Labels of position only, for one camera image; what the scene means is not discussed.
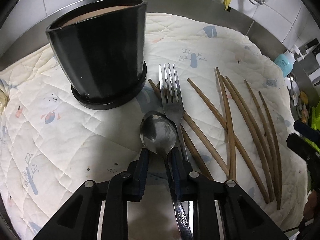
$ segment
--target fork tines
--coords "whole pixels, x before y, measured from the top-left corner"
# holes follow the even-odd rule
[[[165,103],[165,104],[174,103],[174,102],[182,103],[176,66],[174,63],[172,63],[172,66],[173,66],[173,73],[174,73],[173,78],[171,74],[170,64],[167,64],[167,66],[166,64],[164,64],[163,67],[159,65],[159,73],[161,73],[161,75],[159,75],[161,99],[162,99],[162,103]]]

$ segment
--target blue bottle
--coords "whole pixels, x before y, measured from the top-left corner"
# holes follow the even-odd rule
[[[274,61],[281,68],[283,77],[287,76],[293,69],[293,64],[296,62],[294,58],[295,52],[304,59],[298,47],[294,45],[290,51],[287,50],[285,53],[280,54]]]

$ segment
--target spoon bowl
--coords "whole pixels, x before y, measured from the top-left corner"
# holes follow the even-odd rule
[[[159,154],[165,159],[176,144],[177,132],[163,114],[150,111],[141,121],[140,138],[149,151]]]

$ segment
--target green object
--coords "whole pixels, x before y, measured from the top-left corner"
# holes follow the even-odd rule
[[[311,128],[314,130],[320,130],[320,102],[318,105],[312,108],[312,114],[311,114]],[[310,141],[307,138],[304,138],[304,140],[310,144],[314,149],[316,149],[318,152],[320,152],[319,147],[312,141]]]

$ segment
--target fork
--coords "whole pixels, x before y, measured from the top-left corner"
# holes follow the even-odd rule
[[[162,107],[163,107],[165,116],[169,120],[174,122],[174,124],[176,125],[182,158],[185,161],[187,161],[188,157],[186,152],[186,145],[183,140],[183,134],[180,126],[181,119],[184,114],[184,109],[183,109],[181,90],[180,90],[176,66],[174,63],[172,63],[172,66],[173,66],[174,79],[172,78],[170,64],[168,64],[169,74],[167,73],[167,67],[165,64],[164,64],[164,67],[159,65],[159,81],[160,81]]]

